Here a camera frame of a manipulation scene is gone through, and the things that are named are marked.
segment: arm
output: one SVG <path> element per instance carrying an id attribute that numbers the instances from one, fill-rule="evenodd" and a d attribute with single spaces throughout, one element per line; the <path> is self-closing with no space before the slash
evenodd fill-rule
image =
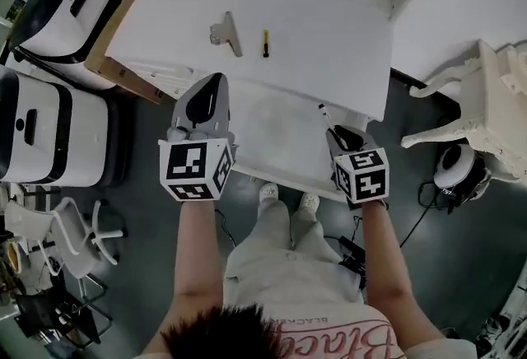
<path id="1" fill-rule="evenodd" d="M 413 297 L 408 269 L 386 209 L 377 202 L 362 204 L 362 225 L 368 304 L 388 318 L 403 350 L 443 338 Z"/>
<path id="2" fill-rule="evenodd" d="M 181 206 L 175 255 L 174 299 L 165 319 L 143 354 L 167 352 L 161 333 L 199 312 L 222 306 L 222 266 L 216 238 L 214 203 Z"/>

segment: person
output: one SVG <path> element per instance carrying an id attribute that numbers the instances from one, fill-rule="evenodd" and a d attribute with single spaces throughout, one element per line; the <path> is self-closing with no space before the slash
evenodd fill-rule
<path id="1" fill-rule="evenodd" d="M 444 338 L 417 304 L 384 203 L 361 206 L 366 305 L 359 276 L 338 265 L 324 239 L 318 197 L 304 194 L 290 223 L 275 184 L 259 196 L 256 225 L 224 277 L 213 203 L 183 204 L 174 300 L 142 359 L 477 357 L 472 343 Z"/>

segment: white table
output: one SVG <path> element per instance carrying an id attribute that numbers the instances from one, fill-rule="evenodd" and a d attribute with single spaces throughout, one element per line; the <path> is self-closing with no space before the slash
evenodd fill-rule
<path id="1" fill-rule="evenodd" d="M 226 11 L 241 58 L 210 43 L 209 27 Z M 382 120 L 391 45 L 388 15 L 371 0 L 136 0 L 106 54 L 174 98 L 203 74 L 225 73 L 238 170 L 343 199 L 329 181 L 316 106 L 360 128 Z"/>

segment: white sneaker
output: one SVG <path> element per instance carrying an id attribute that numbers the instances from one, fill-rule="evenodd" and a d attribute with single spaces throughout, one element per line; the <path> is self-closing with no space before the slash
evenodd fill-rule
<path id="1" fill-rule="evenodd" d="M 277 184 L 265 184 L 260 189 L 260 195 L 259 195 L 260 202 L 268 198 L 278 199 L 278 185 Z"/>
<path id="2" fill-rule="evenodd" d="M 302 199 L 300 200 L 300 206 L 298 209 L 304 208 L 305 210 L 316 213 L 316 210 L 319 209 L 320 197 L 314 193 L 304 193 Z"/>

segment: dark hair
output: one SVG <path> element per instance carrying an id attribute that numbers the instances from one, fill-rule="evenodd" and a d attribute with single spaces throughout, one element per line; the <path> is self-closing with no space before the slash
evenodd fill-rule
<path id="1" fill-rule="evenodd" d="M 194 322 L 181 320 L 162 336 L 174 359 L 228 357 L 277 359 L 280 340 L 275 326 L 262 318 L 262 307 L 212 308 Z"/>

